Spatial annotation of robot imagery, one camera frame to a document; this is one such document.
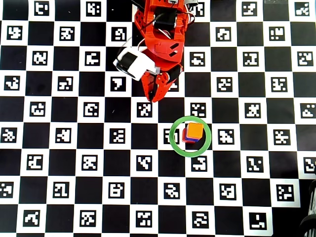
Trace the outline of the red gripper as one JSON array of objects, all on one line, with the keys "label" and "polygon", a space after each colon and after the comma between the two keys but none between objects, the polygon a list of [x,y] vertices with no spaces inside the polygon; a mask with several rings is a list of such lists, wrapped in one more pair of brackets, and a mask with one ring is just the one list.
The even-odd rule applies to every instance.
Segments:
[{"label": "red gripper", "polygon": [[141,77],[141,82],[144,94],[148,101],[158,102],[163,99],[182,71],[182,65],[177,64],[170,70],[162,71],[158,75],[152,75],[150,72],[145,72]]}]

